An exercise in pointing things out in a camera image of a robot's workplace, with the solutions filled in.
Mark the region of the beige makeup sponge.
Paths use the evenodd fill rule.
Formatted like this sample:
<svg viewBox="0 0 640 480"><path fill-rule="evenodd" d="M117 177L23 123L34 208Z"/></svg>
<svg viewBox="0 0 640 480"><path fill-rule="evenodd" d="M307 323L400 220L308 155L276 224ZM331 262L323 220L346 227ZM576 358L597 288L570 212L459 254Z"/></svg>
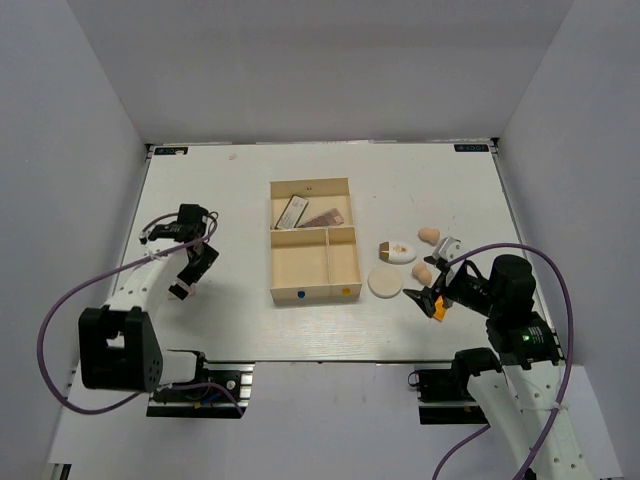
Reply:
<svg viewBox="0 0 640 480"><path fill-rule="evenodd" d="M415 264L412 267L412 276L427 287L429 287L433 281L433 275L425 263Z"/></svg>
<svg viewBox="0 0 640 480"><path fill-rule="evenodd" d="M440 241L441 233L439 229L423 227L418 230L418 237L421 241L435 246Z"/></svg>

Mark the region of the orange sunscreen tube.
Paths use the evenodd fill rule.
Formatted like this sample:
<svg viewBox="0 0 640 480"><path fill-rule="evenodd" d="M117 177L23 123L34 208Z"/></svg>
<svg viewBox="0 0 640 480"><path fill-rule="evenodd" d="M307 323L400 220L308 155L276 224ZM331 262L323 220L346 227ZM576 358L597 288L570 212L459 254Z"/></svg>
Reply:
<svg viewBox="0 0 640 480"><path fill-rule="evenodd" d="M440 296L434 303L434 313L432 318L438 322L442 322L447 312L447 307L442 296Z"/></svg>

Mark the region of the round cream powder puff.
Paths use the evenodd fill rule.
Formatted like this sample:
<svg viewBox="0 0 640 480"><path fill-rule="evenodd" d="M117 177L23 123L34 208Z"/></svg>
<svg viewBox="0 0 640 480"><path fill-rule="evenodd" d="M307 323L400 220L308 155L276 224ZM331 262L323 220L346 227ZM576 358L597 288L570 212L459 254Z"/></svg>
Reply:
<svg viewBox="0 0 640 480"><path fill-rule="evenodd" d="M390 299L403 289L400 271L391 265L378 265L368 274L367 284L370 291L378 298Z"/></svg>

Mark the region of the gold rectangular makeup case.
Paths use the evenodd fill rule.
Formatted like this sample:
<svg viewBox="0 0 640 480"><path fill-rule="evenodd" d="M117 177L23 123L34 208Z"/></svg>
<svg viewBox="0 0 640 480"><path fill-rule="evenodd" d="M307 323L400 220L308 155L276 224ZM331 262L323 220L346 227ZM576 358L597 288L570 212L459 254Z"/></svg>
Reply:
<svg viewBox="0 0 640 480"><path fill-rule="evenodd" d="M288 200L285 208L276 221L274 228L276 230L292 230L299 223L303 214L309 205L309 200L293 195Z"/></svg>

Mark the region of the brown eyeshadow palette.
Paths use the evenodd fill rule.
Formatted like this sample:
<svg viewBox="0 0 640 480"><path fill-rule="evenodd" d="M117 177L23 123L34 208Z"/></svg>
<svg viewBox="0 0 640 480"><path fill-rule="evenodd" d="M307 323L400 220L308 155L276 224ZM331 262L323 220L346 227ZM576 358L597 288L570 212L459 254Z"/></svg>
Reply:
<svg viewBox="0 0 640 480"><path fill-rule="evenodd" d="M323 213L304 220L297 225L297 228L333 227L344 223L344 217L337 208L329 209Z"/></svg>

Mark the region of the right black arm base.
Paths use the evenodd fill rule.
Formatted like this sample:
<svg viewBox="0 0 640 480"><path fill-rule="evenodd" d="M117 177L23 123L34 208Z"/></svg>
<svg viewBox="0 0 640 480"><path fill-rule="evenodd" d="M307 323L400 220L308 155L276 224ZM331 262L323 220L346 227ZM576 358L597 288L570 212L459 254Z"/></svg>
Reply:
<svg viewBox="0 0 640 480"><path fill-rule="evenodd" d="M451 362L416 367L408 386L417 392L421 425L487 425L478 402L467 390L471 377L484 371L501 372L498 357L489 348L459 351Z"/></svg>

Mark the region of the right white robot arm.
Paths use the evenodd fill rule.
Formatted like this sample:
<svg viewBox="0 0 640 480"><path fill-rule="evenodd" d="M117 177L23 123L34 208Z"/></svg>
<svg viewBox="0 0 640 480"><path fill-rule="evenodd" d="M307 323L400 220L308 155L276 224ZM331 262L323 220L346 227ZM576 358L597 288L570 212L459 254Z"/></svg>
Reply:
<svg viewBox="0 0 640 480"><path fill-rule="evenodd" d="M528 260L499 255L483 276L453 237L442 239L425 260L438 269L437 279L405 293L428 317L440 319L459 304L485 319L489 347L457 352L451 384L501 434L518 467L516 478L593 478L564 402L573 348L560 347L535 311Z"/></svg>

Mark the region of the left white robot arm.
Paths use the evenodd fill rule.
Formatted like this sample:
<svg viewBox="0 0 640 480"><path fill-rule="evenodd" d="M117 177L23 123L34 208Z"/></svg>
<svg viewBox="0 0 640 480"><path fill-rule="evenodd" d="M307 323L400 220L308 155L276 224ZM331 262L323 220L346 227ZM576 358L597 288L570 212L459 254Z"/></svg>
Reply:
<svg viewBox="0 0 640 480"><path fill-rule="evenodd" d="M194 351L160 346L153 319L169 298L186 299L219 252L208 244L215 218L196 204L182 204L176 219L147 227L142 263L101 308L87 308L78 322L82 381L89 389L152 392L166 384L199 399L211 374Z"/></svg>

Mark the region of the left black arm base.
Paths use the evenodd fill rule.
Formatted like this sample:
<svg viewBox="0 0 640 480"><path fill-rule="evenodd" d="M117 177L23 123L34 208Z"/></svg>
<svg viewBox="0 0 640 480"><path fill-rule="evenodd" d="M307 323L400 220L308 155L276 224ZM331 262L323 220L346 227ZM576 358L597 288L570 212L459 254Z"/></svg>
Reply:
<svg viewBox="0 0 640 480"><path fill-rule="evenodd" d="M213 362L200 356L192 381L150 395L146 416L241 419L251 398L254 368L254 363Z"/></svg>

